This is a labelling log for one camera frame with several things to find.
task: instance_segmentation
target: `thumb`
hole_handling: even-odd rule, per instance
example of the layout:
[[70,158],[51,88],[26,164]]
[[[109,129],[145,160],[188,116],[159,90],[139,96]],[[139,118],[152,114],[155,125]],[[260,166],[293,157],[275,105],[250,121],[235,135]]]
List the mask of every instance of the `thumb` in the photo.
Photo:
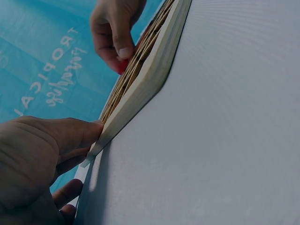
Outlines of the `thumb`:
[[118,56],[127,60],[134,51],[133,40],[130,33],[130,17],[124,14],[114,15],[111,18],[112,39]]

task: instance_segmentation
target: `light blue background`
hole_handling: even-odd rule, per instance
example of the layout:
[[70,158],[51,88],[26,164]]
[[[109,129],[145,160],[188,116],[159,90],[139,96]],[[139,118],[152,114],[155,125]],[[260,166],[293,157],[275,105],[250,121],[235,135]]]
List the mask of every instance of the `light blue background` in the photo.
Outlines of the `light blue background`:
[[[148,1],[132,30],[135,42],[162,1]],[[95,0],[0,1],[0,122],[18,117],[15,110],[41,118],[98,119],[118,75],[94,53],[89,16],[95,3]],[[68,33],[71,28],[78,34]],[[73,39],[69,47],[60,43],[64,36]],[[64,69],[73,57],[71,51],[76,47],[87,52],[78,55],[82,68],[71,71],[73,84],[64,87],[67,90],[58,88],[62,91],[58,98],[63,103],[50,107],[46,103],[47,93],[54,88],[51,89],[49,83],[62,81]],[[61,48],[64,55],[54,61],[52,54],[57,48]],[[55,69],[45,72],[46,63],[53,64]],[[47,81],[38,74],[47,77]],[[30,90],[34,82],[42,87],[37,94],[37,86]],[[22,97],[34,98],[28,103],[28,109]],[[76,170],[60,176],[51,191],[72,179]]]

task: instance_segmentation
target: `gray table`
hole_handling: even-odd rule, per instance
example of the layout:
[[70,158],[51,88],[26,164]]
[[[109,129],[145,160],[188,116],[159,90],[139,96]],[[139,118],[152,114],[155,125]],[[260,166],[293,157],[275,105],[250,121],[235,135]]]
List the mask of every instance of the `gray table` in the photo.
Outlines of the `gray table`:
[[77,224],[300,224],[299,12],[193,0],[169,79],[91,165]]

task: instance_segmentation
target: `blue tablecloth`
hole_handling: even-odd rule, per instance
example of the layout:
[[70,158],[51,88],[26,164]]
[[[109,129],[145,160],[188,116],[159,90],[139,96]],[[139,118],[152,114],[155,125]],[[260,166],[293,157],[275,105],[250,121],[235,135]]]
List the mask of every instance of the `blue tablecloth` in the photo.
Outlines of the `blue tablecloth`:
[[[162,1],[148,1],[132,30],[135,42]],[[1,1],[0,122],[20,115],[98,119],[118,75],[94,53],[89,16],[95,3]],[[51,191],[75,172],[60,176]]]

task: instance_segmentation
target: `fingernail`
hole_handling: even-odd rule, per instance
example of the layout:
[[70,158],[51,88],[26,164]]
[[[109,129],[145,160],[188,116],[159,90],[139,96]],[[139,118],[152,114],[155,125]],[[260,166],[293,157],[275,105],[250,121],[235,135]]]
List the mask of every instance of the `fingernail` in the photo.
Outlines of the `fingernail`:
[[119,56],[122,59],[128,59],[131,56],[131,49],[130,48],[122,48],[119,50]]
[[120,62],[123,62],[123,59],[121,59],[120,56],[117,56],[117,60],[119,60]]
[[101,124],[103,125],[103,122],[101,120],[96,120],[96,121],[93,121],[93,123],[97,123],[97,124]]

